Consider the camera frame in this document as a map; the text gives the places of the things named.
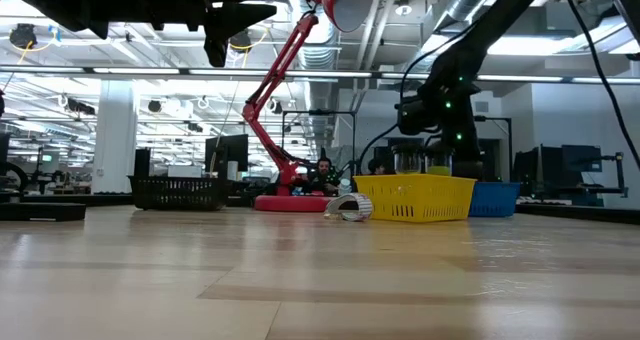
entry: ceiling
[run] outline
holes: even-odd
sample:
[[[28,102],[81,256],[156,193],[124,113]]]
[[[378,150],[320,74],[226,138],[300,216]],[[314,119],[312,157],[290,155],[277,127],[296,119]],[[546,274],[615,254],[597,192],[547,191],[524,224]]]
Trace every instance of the ceiling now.
[[[387,1],[381,0],[374,21],[374,31],[381,24],[382,13]],[[392,67],[396,71],[404,70],[408,61],[414,58],[420,49],[425,49],[429,41],[437,37],[425,37],[423,33],[427,11],[430,6],[446,0],[407,0],[411,6],[410,14],[391,12],[381,32],[381,41],[377,44],[372,57],[372,68]],[[488,0],[490,5],[495,0]],[[585,17],[595,18],[602,8],[601,0],[584,0],[581,9]],[[252,41],[250,50],[229,49],[227,68],[268,69],[276,55],[282,50],[289,34],[294,28],[296,6],[286,2],[273,2],[278,7],[276,16],[250,27],[249,36]],[[508,36],[524,38],[544,37],[540,28],[554,26],[555,30],[566,30],[563,48],[547,56],[527,56],[526,45],[509,43],[507,52],[511,55],[488,55],[481,70],[483,74],[527,74],[541,75],[594,75],[590,70],[590,57],[585,52],[584,36],[576,31],[577,25],[572,22],[558,25],[551,23],[559,17],[569,17],[566,3],[562,0],[536,0],[518,26],[513,27],[513,34]],[[38,44],[33,52],[25,53],[9,41],[9,34],[18,23],[35,25],[34,32]],[[594,29],[605,31],[600,27]],[[609,74],[622,72],[628,62],[623,55],[610,55],[608,52],[627,45],[630,34],[624,24],[615,31],[605,33],[601,39],[599,50],[603,52],[603,63]],[[313,30],[311,39],[323,36],[322,27]],[[358,51],[365,26],[352,33],[340,34],[321,44],[306,44],[303,52],[325,52],[329,56],[330,68],[327,70],[359,70]],[[47,65],[47,66],[80,66],[80,67],[173,67],[173,68],[207,68],[210,67],[202,48],[205,34],[202,29],[189,32],[185,25],[167,24],[164,31],[155,31],[149,24],[112,23],[106,40],[99,39],[91,31],[71,32],[59,27],[54,21],[46,18],[36,9],[20,0],[0,1],[0,51],[2,64]],[[365,43],[369,51],[375,48],[374,37]],[[309,68],[303,56],[292,65],[292,68]],[[71,113],[61,105],[66,99],[74,99],[94,107],[98,112],[100,101],[100,79],[66,78],[64,76],[39,76],[35,74],[0,73],[0,81],[9,85],[6,89],[7,116],[37,118],[38,121],[22,121],[5,123],[7,130],[14,133],[12,141],[14,153],[33,151],[43,144],[57,149],[77,149],[81,151],[66,152],[65,161],[74,165],[90,163],[95,145],[96,117]],[[244,102],[257,89],[258,81],[221,81],[221,80],[162,80],[145,79],[135,81],[136,91],[140,96],[141,114],[138,128],[138,145],[152,147],[154,159],[163,163],[201,162],[204,159],[204,139],[207,137],[250,133],[246,125],[242,125],[241,116]],[[334,84],[318,84],[304,81],[286,82],[274,93],[273,100],[279,102],[285,110],[309,110],[315,108],[314,92],[320,85],[329,89],[332,86],[343,87],[345,82]],[[483,84],[485,90],[494,91],[502,96],[505,89],[511,89],[500,83]],[[337,97],[338,92],[330,92]],[[149,111],[150,101],[159,101],[167,108],[189,109],[187,113],[176,111]],[[344,102],[351,99],[336,99],[328,107],[335,109],[345,107]],[[365,101],[363,114],[373,111],[368,109]],[[190,131],[184,124],[186,116],[193,123],[202,125],[203,132]],[[280,142],[282,127],[279,125],[282,116],[264,110],[260,117],[269,134],[276,142]],[[332,135],[333,119],[291,116],[291,133],[287,135],[289,143],[286,149],[299,157],[317,158],[319,144],[327,143]],[[266,152],[257,137],[251,137],[253,160],[264,166],[272,163],[265,156]]]

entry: white column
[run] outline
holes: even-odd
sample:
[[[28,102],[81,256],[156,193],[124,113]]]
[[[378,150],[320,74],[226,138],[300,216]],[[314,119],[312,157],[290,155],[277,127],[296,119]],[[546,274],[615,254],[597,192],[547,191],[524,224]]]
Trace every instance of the white column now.
[[[103,80],[98,108],[93,193],[131,192],[140,100],[130,80]]]

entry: computer monitor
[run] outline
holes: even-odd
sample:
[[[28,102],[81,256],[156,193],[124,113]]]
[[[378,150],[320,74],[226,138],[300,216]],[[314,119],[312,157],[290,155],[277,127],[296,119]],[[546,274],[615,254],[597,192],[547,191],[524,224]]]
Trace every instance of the computer monitor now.
[[[602,172],[602,151],[597,146],[562,145],[564,167],[576,172]]]
[[[205,150],[205,172],[220,172],[219,162],[216,161],[214,169],[211,169],[211,159],[217,151],[218,154],[227,149],[227,161],[237,161],[238,171],[249,171],[249,135],[222,136],[220,143],[218,138],[207,139]]]

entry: robot workstation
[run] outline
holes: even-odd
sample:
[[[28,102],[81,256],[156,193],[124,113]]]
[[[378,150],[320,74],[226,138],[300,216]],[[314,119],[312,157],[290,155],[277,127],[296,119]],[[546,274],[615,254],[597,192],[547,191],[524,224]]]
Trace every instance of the robot workstation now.
[[[0,0],[6,339],[639,339],[640,0]]]

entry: silver duct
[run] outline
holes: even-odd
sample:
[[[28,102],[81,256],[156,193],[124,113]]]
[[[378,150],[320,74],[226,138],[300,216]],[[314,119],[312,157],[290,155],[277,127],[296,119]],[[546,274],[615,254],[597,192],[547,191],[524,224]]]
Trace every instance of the silver duct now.
[[[289,3],[293,9],[291,13],[293,21],[298,21],[302,14],[309,9],[306,0],[289,0]],[[331,24],[329,17],[324,13],[321,6],[317,8],[316,16],[319,19],[319,24],[313,28],[305,43],[325,46],[337,45],[337,30],[333,24]],[[302,48],[298,54],[298,59],[300,67],[305,70],[336,69],[336,52],[330,47]],[[305,91],[305,96],[309,97],[309,110],[337,109],[339,89],[334,83],[310,81],[305,86],[308,86],[307,91]],[[334,119],[331,119],[331,124],[335,124]],[[313,119],[311,128],[313,130],[313,137],[316,139],[320,138],[330,140],[330,137],[333,134],[333,131],[328,129],[324,123],[316,122],[314,124]],[[316,143],[318,146],[325,146],[324,142]]]
[[[423,23],[423,35],[425,44],[429,40],[431,35],[437,29],[449,26],[456,22],[469,21],[475,15],[482,4],[487,0],[444,0],[446,4],[435,4],[429,8],[426,19]],[[418,57],[422,56],[424,52],[422,49],[418,50],[418,53],[411,59],[413,62]],[[435,57],[428,57],[418,65],[416,65],[412,72],[427,72],[431,63]]]

